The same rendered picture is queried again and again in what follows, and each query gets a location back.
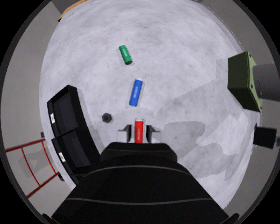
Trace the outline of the green cylinder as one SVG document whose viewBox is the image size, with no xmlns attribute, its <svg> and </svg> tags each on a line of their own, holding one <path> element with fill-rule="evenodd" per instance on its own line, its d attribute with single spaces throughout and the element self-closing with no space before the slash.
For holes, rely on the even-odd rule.
<svg viewBox="0 0 280 224">
<path fill-rule="evenodd" d="M 121 52 L 121 55 L 123 57 L 123 60 L 124 60 L 125 64 L 126 65 L 131 64 L 132 63 L 132 59 L 131 59 L 131 57 L 130 57 L 130 55 L 128 53 L 128 50 L 127 50 L 126 46 L 124 44 L 120 45 L 119 46 L 119 50 Z"/>
</svg>

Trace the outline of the red aa battery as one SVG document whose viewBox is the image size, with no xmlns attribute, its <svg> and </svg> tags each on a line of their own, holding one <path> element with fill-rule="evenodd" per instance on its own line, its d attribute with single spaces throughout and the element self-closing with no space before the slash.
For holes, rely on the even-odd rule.
<svg viewBox="0 0 280 224">
<path fill-rule="evenodd" d="M 135 119 L 135 142 L 143 143 L 143 119 Z"/>
</svg>

